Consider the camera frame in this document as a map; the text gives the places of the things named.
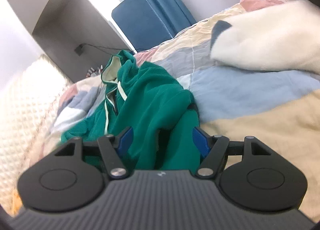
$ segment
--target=bed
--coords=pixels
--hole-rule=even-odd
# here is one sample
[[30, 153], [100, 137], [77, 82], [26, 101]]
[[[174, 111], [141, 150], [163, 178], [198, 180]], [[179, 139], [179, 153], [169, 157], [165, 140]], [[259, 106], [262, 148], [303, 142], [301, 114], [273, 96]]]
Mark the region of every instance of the bed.
[[0, 95], [0, 204], [14, 215], [21, 206], [20, 174], [43, 157], [43, 140], [71, 81], [41, 55]]
[[[297, 70], [247, 71], [218, 66], [209, 58], [211, 31], [218, 20], [288, 1], [241, 0], [184, 29], [175, 38], [139, 52], [135, 58], [139, 66], [145, 61], [162, 66], [193, 93], [201, 128], [208, 134], [225, 135], [236, 141], [254, 135], [297, 166], [308, 180], [308, 191], [300, 209], [312, 220], [319, 221], [319, 76]], [[69, 86], [59, 100], [57, 119], [48, 136], [37, 146], [41, 149], [38, 157], [55, 148], [63, 131], [90, 116], [103, 100], [104, 88], [99, 77]]]

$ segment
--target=light blue fabric patch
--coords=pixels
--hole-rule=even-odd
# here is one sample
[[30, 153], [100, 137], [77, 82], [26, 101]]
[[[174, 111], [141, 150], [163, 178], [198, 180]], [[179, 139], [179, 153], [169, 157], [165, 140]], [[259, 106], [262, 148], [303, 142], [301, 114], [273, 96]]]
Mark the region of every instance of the light blue fabric patch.
[[106, 85], [103, 85], [103, 87], [100, 89], [100, 93], [94, 102], [93, 106], [90, 108], [88, 114], [86, 117], [91, 116], [97, 109], [97, 107], [106, 99]]
[[154, 63], [163, 67], [174, 78], [190, 74], [193, 70], [212, 67], [215, 62], [210, 59], [210, 43], [211, 40], [207, 40], [194, 47], [178, 49], [164, 60]]
[[188, 74], [177, 78], [177, 81], [180, 83], [183, 89], [190, 89], [191, 76], [192, 74]]
[[58, 111], [57, 111], [57, 117], [60, 115], [61, 111], [62, 111], [63, 109], [65, 109], [65, 108], [72, 102], [72, 100], [73, 100], [74, 97], [75, 97], [75, 96], [71, 97], [70, 99], [68, 99], [67, 101], [64, 101], [64, 102], [62, 103], [62, 105], [59, 107], [59, 109], [58, 109]]
[[193, 74], [193, 93], [201, 122], [255, 115], [320, 88], [310, 73], [253, 72], [215, 66]]
[[87, 91], [79, 91], [68, 107], [76, 108], [84, 110], [88, 112], [90, 108], [93, 106], [94, 102], [97, 99], [98, 94], [100, 93], [100, 88], [92, 87], [88, 92]]

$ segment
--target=blue chair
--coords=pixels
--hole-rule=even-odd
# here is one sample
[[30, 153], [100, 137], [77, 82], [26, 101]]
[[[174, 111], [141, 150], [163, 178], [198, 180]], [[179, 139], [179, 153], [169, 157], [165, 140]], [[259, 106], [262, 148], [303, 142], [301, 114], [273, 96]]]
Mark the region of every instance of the blue chair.
[[172, 39], [147, 0], [123, 0], [111, 16], [138, 52]]

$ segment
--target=power cord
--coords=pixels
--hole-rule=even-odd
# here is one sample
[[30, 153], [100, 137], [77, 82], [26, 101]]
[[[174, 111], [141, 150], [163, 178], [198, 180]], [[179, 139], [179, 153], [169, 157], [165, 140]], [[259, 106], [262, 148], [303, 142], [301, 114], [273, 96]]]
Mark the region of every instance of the power cord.
[[106, 52], [104, 50], [102, 50], [101, 48], [103, 49], [107, 49], [107, 50], [116, 50], [116, 51], [122, 51], [122, 50], [125, 50], [125, 51], [129, 51], [131, 54], [133, 54], [134, 52], [130, 49], [117, 49], [117, 48], [111, 48], [111, 47], [104, 47], [104, 46], [96, 46], [96, 45], [92, 45], [92, 44], [89, 44], [89, 43], [81, 43], [78, 47], [75, 48], [75, 53], [80, 56], [82, 53], [84, 53], [84, 49], [83, 47], [87, 45], [87, 46], [91, 46], [91, 47], [94, 47], [106, 54], [109, 54], [109, 55], [114, 55], [114, 53], [110, 53], [110, 52]]

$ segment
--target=pink fabric patch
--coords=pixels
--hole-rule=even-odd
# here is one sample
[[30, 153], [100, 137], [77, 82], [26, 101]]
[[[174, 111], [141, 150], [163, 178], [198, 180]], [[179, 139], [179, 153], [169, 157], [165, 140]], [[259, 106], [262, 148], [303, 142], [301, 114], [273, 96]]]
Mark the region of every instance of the pink fabric patch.
[[59, 100], [59, 107], [63, 104], [63, 102], [68, 101], [70, 98], [74, 97], [78, 93], [77, 84], [73, 84], [71, 87], [64, 92]]
[[281, 0], [240, 0], [241, 6], [247, 11], [252, 12], [273, 5], [283, 4]]
[[142, 63], [144, 63], [145, 61], [150, 61], [153, 54], [155, 54], [155, 52], [157, 51], [158, 48], [159, 48], [159, 46], [157, 46], [147, 52], [138, 52], [137, 54], [135, 54], [134, 57], [137, 60], [137, 66], [140, 67], [142, 65]]

